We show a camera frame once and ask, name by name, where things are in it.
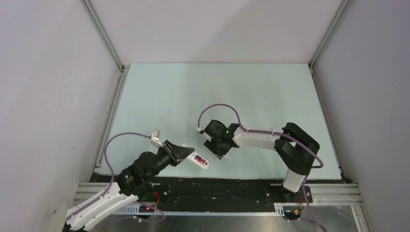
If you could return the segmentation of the white remote control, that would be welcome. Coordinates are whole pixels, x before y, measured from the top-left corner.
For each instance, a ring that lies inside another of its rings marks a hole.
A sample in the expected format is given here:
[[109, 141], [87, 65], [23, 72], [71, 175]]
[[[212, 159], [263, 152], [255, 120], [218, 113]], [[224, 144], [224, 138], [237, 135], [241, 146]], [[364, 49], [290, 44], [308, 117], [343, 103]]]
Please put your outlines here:
[[196, 151], [190, 153], [186, 157], [186, 159], [188, 159], [189, 161], [191, 161], [203, 170], [207, 170], [210, 165], [210, 161]]

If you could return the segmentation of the blue battery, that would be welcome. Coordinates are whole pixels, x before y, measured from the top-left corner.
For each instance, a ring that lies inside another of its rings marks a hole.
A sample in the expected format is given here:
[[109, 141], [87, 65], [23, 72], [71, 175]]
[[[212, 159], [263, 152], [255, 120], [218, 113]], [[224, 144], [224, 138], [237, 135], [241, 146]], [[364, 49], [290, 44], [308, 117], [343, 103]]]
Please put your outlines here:
[[207, 162], [206, 159], [204, 159], [203, 157], [201, 157], [201, 156], [199, 156], [199, 155], [196, 155], [195, 157], [198, 157], [198, 158], [200, 158], [200, 159], [203, 159], [205, 162]]

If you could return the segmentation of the red battery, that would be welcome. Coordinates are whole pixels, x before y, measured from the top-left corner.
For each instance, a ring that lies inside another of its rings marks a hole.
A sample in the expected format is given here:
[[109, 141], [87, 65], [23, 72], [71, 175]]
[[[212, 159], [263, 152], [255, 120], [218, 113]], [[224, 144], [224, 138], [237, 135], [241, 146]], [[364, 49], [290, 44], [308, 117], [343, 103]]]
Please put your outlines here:
[[205, 161], [203, 159], [200, 159], [198, 157], [194, 158], [198, 163], [200, 163], [201, 165], [205, 165]]

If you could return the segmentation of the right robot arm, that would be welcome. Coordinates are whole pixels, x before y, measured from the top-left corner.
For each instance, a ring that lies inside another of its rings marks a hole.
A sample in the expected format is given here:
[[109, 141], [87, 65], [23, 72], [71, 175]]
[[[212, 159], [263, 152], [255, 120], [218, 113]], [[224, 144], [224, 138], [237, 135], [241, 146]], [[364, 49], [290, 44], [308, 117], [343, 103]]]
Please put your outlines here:
[[295, 202], [300, 196], [303, 182], [314, 168], [320, 144], [295, 123], [288, 122], [280, 131], [245, 128], [239, 123], [225, 126], [211, 120], [197, 128], [206, 136], [204, 146], [219, 159], [232, 148], [256, 147], [278, 153], [286, 167], [286, 176], [280, 193], [287, 202]]

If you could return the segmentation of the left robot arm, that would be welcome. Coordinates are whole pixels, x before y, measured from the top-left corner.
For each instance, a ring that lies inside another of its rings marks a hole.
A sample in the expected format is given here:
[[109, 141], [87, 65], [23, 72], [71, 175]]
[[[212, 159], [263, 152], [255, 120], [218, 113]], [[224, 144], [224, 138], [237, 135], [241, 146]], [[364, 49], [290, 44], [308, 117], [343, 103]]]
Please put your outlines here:
[[176, 167], [194, 152], [192, 147], [175, 145], [166, 140], [157, 153], [142, 153], [100, 192], [68, 209], [63, 230], [90, 231], [123, 206], [138, 200], [149, 200], [153, 193], [152, 179], [167, 166]]

